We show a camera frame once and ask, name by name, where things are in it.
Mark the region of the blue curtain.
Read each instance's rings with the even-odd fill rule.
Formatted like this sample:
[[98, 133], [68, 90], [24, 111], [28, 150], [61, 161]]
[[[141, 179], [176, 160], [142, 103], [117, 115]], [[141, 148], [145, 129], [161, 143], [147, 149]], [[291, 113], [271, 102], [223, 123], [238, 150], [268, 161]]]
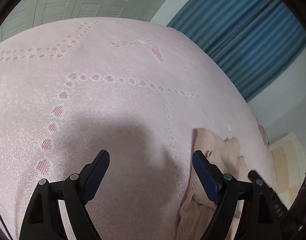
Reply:
[[281, 0], [189, 0], [170, 21], [228, 76], [246, 101], [306, 48], [306, 32]]

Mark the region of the cream wooden headboard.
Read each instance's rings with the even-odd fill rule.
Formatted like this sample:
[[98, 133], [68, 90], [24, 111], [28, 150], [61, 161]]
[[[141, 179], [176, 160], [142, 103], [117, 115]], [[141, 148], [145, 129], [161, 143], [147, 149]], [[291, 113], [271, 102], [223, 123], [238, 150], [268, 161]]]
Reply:
[[293, 133], [270, 144], [269, 149], [276, 175], [276, 193], [290, 208], [305, 177], [305, 151]]

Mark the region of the white wardrobe with red decorations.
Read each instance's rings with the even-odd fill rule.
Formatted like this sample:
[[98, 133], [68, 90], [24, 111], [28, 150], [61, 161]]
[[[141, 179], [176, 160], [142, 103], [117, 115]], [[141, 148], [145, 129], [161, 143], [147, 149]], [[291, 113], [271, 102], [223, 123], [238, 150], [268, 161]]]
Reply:
[[0, 26], [0, 42], [42, 24], [84, 17], [148, 22], [165, 0], [21, 0]]

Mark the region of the pink patterned bed sheet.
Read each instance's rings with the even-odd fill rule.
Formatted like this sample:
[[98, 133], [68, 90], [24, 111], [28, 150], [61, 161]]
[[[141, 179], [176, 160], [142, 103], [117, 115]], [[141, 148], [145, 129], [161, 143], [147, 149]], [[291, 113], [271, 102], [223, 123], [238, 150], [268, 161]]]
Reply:
[[237, 138], [247, 167], [276, 185], [247, 103], [175, 29], [76, 18], [1, 42], [0, 214], [11, 237], [40, 179], [65, 180], [107, 150], [87, 205], [100, 236], [174, 239], [197, 128]]

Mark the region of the beige knitted sweater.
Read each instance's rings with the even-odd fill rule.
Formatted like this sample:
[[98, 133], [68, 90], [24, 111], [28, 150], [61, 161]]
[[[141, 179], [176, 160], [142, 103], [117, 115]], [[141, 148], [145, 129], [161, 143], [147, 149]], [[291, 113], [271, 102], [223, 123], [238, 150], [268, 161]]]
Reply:
[[198, 128], [186, 197], [179, 209], [176, 239], [201, 239], [225, 193], [223, 175], [246, 181], [247, 167], [235, 137], [222, 139]]

